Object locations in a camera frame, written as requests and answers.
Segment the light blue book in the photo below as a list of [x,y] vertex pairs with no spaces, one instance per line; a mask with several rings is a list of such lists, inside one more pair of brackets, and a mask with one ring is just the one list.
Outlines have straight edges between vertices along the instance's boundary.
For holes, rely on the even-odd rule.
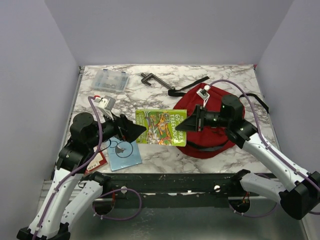
[[112,172],[130,168],[142,163],[142,158],[136,141],[120,141],[116,137],[110,139],[107,148],[108,162]]

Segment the red backpack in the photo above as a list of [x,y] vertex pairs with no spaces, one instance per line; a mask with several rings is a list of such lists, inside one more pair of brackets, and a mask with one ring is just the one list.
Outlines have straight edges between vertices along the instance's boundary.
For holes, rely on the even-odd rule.
[[[208,79],[205,76],[181,89],[169,90],[170,97],[180,98],[174,109],[187,110],[189,117],[196,105],[203,106],[197,90],[208,85],[205,83]],[[186,146],[179,147],[183,154],[197,159],[212,158],[233,146],[242,148],[252,135],[258,133],[257,127],[245,120],[245,107],[240,99],[246,94],[236,96],[214,86],[210,86],[208,93],[210,97],[205,111],[220,112],[222,127],[203,126],[202,131],[185,131]]]

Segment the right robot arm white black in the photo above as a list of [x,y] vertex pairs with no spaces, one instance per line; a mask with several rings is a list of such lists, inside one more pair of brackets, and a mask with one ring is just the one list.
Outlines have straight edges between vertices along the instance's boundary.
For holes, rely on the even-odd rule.
[[290,217],[301,220],[320,203],[319,172],[304,169],[274,148],[257,125],[244,119],[243,110],[237,96],[225,95],[218,112],[196,105],[192,115],[176,130],[200,132],[204,127],[223,127],[228,140],[254,156],[277,178],[274,181],[242,170],[230,183],[230,191],[236,196],[256,193],[280,204]]

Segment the green booklet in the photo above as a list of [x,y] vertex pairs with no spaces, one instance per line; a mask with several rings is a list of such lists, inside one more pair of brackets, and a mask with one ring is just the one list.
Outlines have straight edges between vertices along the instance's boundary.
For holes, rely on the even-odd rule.
[[138,144],[185,147],[187,133],[176,127],[187,118],[185,109],[137,109],[136,124],[146,127],[136,140]]

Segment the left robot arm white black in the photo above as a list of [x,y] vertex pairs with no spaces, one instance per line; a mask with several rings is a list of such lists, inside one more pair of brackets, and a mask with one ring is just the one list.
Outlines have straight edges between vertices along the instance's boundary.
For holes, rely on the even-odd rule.
[[146,128],[124,114],[103,123],[88,112],[79,113],[70,126],[71,136],[61,149],[54,178],[43,205],[32,223],[19,230],[19,240],[68,240],[71,229],[87,208],[112,190],[111,178],[100,172],[88,176],[80,193],[70,199],[84,176],[87,165],[99,153],[101,144],[112,137],[132,143]]

